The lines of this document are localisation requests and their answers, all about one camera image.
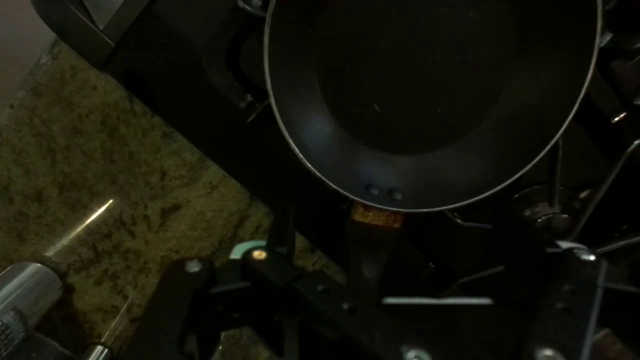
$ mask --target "countertop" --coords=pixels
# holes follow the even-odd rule
[[[0,110],[0,168],[0,269],[32,259],[61,274],[65,294],[38,330],[76,354],[107,333],[122,349],[173,259],[221,263],[235,244],[265,238],[272,217],[59,40]],[[301,266],[340,276],[304,239],[297,244]],[[257,344],[250,332],[230,333],[219,358],[269,357],[238,341]]]

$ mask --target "burner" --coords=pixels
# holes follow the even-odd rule
[[[513,197],[511,206],[538,229],[555,238],[565,238],[580,215],[581,202],[564,188],[558,189],[556,205],[549,199],[549,186],[533,186]]]

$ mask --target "screw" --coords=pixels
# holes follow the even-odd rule
[[[589,250],[586,249],[574,249],[573,253],[578,256],[578,258],[580,258],[580,260],[584,260],[584,261],[594,261],[596,259],[596,256],[592,253],[589,252]]]
[[[431,356],[421,348],[410,348],[404,351],[404,360],[431,360]]]
[[[562,356],[562,354],[557,350],[548,347],[537,348],[533,357],[536,360],[564,360],[564,356]]]
[[[187,272],[199,272],[202,270],[202,263],[198,259],[190,259],[184,263],[184,269],[187,270]]]
[[[262,249],[254,250],[251,253],[251,257],[254,260],[264,260],[264,259],[267,258],[267,252],[265,250],[262,250]]]

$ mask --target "brass screw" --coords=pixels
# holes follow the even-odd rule
[[[260,249],[258,249],[258,250],[254,250],[254,251],[251,253],[251,257],[252,257],[254,260],[264,260],[264,259],[266,259],[266,258],[267,258],[267,252],[266,252],[266,251],[264,251],[264,250],[260,250]]]

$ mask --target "gas stove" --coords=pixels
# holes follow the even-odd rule
[[[297,230],[346,266],[351,201],[309,172],[280,132],[264,83],[260,1],[32,2],[64,42],[254,196],[275,211],[295,204]],[[423,271],[445,274],[444,288],[500,266],[493,239],[505,213],[545,236],[592,248],[640,240],[639,4],[603,5],[605,31],[588,93],[532,169],[468,206],[405,215],[402,236],[429,265]]]

